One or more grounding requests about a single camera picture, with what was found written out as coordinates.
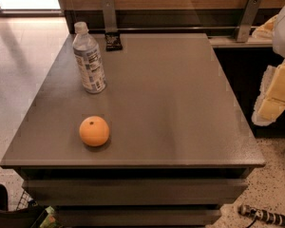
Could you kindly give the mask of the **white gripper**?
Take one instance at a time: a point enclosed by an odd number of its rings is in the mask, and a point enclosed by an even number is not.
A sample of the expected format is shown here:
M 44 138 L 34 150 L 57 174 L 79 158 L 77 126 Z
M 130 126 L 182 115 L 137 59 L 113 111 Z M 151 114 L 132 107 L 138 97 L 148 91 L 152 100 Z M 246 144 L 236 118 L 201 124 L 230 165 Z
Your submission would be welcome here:
M 257 27 L 252 37 L 272 39 L 273 51 L 285 58 L 285 6 L 279 14 Z M 274 123 L 285 110 L 285 60 L 278 65 L 267 66 L 256 98 L 252 122 L 267 126 Z

